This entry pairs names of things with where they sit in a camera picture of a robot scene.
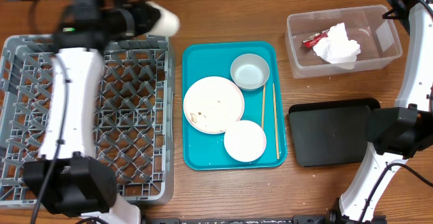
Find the white paper cup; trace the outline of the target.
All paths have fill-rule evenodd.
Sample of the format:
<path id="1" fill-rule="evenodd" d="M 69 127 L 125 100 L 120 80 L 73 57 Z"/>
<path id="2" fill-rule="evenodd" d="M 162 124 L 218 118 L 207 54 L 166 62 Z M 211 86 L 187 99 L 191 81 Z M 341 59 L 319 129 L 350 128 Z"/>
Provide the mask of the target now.
<path id="1" fill-rule="evenodd" d="M 153 1 L 147 1 L 146 3 L 160 12 L 160 18 L 153 25 L 152 29 L 147 32 L 147 35 L 172 37 L 177 34 L 180 28 L 179 17 Z"/>

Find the grey round bowl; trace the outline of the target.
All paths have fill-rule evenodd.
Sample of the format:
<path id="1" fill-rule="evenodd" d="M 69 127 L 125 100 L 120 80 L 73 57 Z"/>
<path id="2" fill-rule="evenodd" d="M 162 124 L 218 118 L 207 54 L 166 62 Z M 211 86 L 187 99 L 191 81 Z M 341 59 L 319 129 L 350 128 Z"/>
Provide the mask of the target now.
<path id="1" fill-rule="evenodd" d="M 234 59 L 230 67 L 233 82 L 246 91 L 262 87 L 270 77 L 270 68 L 264 58 L 246 53 Z"/>

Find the red sauce packet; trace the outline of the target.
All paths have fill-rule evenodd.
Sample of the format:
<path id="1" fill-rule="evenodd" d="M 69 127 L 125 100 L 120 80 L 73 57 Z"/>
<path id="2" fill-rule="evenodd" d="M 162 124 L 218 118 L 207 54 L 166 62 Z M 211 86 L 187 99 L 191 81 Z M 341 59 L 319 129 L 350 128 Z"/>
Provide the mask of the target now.
<path id="1" fill-rule="evenodd" d="M 309 38 L 307 38 L 306 40 L 304 40 L 302 42 L 302 44 L 307 47 L 307 48 L 312 48 L 314 47 L 316 44 L 318 44 L 318 42 L 327 37 L 327 33 L 329 32 L 329 30 L 324 30 L 320 33 L 315 33 L 314 35 L 311 35 Z"/>

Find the white napkin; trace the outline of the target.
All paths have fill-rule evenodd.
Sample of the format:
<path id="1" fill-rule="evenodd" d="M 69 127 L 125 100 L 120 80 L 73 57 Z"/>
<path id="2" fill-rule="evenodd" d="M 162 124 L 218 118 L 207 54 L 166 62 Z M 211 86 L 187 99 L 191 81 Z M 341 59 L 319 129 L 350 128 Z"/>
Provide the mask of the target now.
<path id="1" fill-rule="evenodd" d="M 361 52 L 361 46 L 348 38 L 345 23 L 332 26 L 326 35 L 313 46 L 315 55 L 330 64 L 352 70 Z"/>

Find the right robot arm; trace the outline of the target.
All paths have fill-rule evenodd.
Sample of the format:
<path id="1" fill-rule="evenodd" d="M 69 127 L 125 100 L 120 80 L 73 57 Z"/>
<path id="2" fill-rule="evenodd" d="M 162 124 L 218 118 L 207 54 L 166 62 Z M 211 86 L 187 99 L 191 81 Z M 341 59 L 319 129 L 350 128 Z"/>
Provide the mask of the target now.
<path id="1" fill-rule="evenodd" d="M 349 188 L 324 223 L 385 223 L 374 210 L 399 169 L 432 145 L 432 0 L 387 0 L 384 19 L 399 20 L 409 33 L 405 75 L 394 107 L 373 110 L 367 150 Z"/>

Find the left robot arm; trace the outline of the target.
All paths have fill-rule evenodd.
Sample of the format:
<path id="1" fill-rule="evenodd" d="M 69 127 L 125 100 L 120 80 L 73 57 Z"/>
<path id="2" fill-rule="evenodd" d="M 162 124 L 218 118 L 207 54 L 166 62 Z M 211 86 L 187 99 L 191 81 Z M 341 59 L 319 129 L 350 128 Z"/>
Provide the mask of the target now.
<path id="1" fill-rule="evenodd" d="M 112 41 L 139 35 L 171 37 L 179 18 L 152 1 L 74 0 L 53 33 L 53 88 L 49 121 L 37 160 L 23 180 L 37 196 L 34 209 L 79 223 L 140 223 L 140 209 L 117 192 L 114 171 L 95 157 L 93 120 Z"/>

